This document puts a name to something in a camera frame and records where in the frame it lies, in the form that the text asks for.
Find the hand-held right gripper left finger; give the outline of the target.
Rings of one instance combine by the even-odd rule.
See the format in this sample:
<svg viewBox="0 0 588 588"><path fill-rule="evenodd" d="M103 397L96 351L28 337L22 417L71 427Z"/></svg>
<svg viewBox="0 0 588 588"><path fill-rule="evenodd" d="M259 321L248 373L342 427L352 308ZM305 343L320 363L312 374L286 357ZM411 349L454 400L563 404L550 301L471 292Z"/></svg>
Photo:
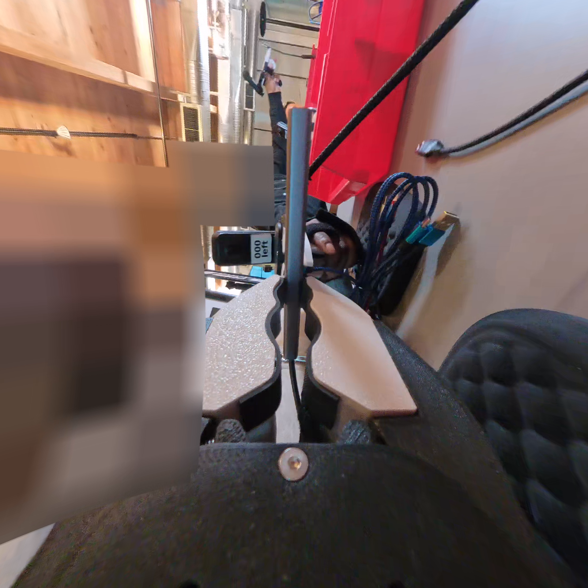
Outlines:
<svg viewBox="0 0 588 588"><path fill-rule="evenodd" d="M205 336L204 416L233 419L251 431L275 415L282 398L280 276L227 303Z"/></svg>

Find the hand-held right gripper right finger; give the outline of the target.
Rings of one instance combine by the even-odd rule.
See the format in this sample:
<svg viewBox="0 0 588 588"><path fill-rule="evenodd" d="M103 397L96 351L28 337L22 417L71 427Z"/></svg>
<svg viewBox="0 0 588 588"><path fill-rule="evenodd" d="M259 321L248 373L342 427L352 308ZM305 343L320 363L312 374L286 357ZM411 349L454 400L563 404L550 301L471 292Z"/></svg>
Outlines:
<svg viewBox="0 0 588 588"><path fill-rule="evenodd" d="M305 293L302 403L310 417L341 432L352 420L414 416L416 403L370 316L315 277Z"/></svg>

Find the grey usb hub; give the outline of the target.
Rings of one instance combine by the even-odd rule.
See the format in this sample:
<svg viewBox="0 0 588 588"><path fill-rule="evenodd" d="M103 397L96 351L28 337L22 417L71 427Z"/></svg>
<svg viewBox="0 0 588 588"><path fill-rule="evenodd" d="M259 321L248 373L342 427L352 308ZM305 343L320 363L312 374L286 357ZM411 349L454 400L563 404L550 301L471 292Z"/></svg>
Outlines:
<svg viewBox="0 0 588 588"><path fill-rule="evenodd" d="M294 107L288 117L283 357L290 363L298 357L312 119L305 107Z"/></svg>

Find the red plastic bin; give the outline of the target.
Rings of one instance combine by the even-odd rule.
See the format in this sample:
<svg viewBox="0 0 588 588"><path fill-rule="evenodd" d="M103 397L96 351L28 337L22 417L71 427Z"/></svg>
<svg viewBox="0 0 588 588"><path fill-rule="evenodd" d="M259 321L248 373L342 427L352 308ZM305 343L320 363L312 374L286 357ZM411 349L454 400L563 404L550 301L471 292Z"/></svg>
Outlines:
<svg viewBox="0 0 588 588"><path fill-rule="evenodd" d="M424 1L323 1L306 107L316 108L311 161L417 47ZM405 79L313 174L309 195L340 204L388 174Z"/></svg>

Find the person's left hand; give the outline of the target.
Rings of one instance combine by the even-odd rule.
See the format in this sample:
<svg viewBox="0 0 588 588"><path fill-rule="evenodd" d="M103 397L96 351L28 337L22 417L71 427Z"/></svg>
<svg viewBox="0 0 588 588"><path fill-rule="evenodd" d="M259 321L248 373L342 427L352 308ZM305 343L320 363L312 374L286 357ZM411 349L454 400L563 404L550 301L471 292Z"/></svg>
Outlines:
<svg viewBox="0 0 588 588"><path fill-rule="evenodd" d="M314 258L337 259L346 252L345 242L335 233L329 235L325 231L314 232L309 238L311 251Z"/></svg>

